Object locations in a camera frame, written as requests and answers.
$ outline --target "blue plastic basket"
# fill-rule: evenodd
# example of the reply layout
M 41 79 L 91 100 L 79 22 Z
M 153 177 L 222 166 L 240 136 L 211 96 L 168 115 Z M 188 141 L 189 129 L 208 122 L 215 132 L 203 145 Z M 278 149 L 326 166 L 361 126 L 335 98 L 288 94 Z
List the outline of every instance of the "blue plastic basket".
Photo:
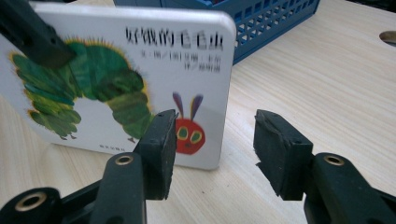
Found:
M 236 25 L 233 63 L 311 17 L 319 0 L 114 0 L 116 6 L 221 10 Z

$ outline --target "wooden table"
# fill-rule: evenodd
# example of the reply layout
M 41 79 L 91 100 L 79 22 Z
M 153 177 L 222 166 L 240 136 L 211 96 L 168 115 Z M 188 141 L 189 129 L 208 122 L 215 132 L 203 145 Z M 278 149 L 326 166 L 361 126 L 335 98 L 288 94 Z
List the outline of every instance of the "wooden table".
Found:
M 169 199 L 148 201 L 148 223 L 306 222 L 303 203 L 276 197 L 255 165 L 257 109 L 396 195 L 396 48 L 378 37 L 387 30 L 394 13 L 321 0 L 315 16 L 235 65 L 219 169 L 175 167 Z M 0 206 L 36 187 L 68 195 L 100 179 L 109 158 L 42 141 L 0 97 Z

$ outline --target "yellow eye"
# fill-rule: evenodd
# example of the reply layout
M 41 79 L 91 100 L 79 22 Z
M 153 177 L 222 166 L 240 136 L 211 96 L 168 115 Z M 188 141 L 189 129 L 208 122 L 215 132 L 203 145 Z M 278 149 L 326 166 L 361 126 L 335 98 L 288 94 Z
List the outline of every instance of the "yellow eye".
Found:
M 187 130 L 187 128 L 184 126 L 181 126 L 178 129 L 177 138 L 180 140 L 186 140 L 188 136 L 189 136 L 189 130 Z
M 199 132 L 199 131 L 192 132 L 190 140 L 191 140 L 191 142 L 193 144 L 198 143 L 199 141 L 201 141 L 201 139 L 202 139 L 202 133 L 201 132 Z

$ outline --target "green caterpillar body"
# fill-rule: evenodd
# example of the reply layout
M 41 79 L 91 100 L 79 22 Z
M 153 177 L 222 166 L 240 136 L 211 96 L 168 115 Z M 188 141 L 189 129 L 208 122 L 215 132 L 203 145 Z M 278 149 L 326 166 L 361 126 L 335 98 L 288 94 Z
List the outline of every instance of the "green caterpillar body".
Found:
M 34 109 L 28 114 L 37 124 L 63 140 L 78 131 L 81 117 L 74 110 L 77 98 L 108 104 L 113 118 L 132 141 L 140 139 L 153 119 L 143 78 L 131 69 L 119 50 L 106 43 L 73 41 L 77 56 L 59 69 L 49 69 L 23 55 L 12 54 L 16 74 Z

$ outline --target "children's board book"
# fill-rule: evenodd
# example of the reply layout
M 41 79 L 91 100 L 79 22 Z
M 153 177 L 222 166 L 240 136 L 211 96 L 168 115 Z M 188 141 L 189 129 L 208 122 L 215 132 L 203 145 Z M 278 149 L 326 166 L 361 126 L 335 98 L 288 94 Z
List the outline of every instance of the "children's board book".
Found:
M 51 69 L 0 35 L 0 93 L 44 140 L 133 151 L 155 114 L 177 118 L 176 164 L 215 169 L 235 25 L 223 12 L 33 3 L 75 53 Z

